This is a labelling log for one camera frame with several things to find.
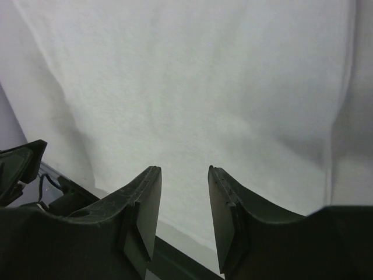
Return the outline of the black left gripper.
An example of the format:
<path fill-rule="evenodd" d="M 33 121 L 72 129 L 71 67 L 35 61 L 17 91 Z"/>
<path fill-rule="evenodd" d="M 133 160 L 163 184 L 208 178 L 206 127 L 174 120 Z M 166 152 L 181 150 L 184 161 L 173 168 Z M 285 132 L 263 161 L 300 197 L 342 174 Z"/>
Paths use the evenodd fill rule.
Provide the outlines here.
<path fill-rule="evenodd" d="M 37 178 L 46 147 L 39 139 L 1 151 L 1 207 L 21 197 L 25 186 Z"/>

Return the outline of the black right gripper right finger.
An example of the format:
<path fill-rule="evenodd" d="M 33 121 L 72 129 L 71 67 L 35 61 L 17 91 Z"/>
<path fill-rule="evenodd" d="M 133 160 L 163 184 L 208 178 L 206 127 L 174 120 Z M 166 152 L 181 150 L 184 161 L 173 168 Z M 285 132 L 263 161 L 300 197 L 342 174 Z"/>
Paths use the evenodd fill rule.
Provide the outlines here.
<path fill-rule="evenodd" d="M 208 186 L 226 279 L 372 278 L 371 206 L 332 205 L 302 216 L 214 166 Z"/>

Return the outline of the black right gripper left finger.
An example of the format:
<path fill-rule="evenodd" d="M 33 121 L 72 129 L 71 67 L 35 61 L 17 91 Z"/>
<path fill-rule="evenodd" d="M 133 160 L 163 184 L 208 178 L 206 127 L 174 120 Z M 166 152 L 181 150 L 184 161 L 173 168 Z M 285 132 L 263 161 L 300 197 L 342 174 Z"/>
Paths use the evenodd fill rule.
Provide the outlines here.
<path fill-rule="evenodd" d="M 152 260 L 161 168 L 69 216 L 1 210 L 2 279 L 144 279 Z"/>

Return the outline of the white terry towel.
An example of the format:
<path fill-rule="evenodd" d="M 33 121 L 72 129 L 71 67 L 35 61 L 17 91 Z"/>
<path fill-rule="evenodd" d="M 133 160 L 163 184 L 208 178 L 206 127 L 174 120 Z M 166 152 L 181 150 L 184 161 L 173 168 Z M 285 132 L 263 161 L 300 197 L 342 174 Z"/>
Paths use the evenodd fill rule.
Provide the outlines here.
<path fill-rule="evenodd" d="M 2 1 L 1 85 L 47 165 L 97 195 L 160 166 L 161 224 L 210 249 L 210 165 L 372 203 L 371 1 Z"/>

